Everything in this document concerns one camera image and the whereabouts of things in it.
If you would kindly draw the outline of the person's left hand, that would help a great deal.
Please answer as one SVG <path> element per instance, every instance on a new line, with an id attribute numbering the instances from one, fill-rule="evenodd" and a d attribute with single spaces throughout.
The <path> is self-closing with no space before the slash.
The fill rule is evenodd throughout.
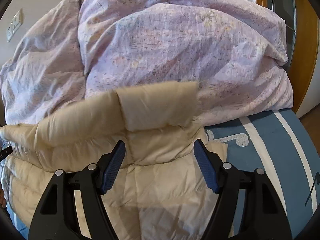
<path id="1" fill-rule="evenodd" d="M 5 208 L 7 205 L 7 200 L 4 197 L 4 191 L 3 189 L 0 189 L 0 205 L 1 207 Z"/>

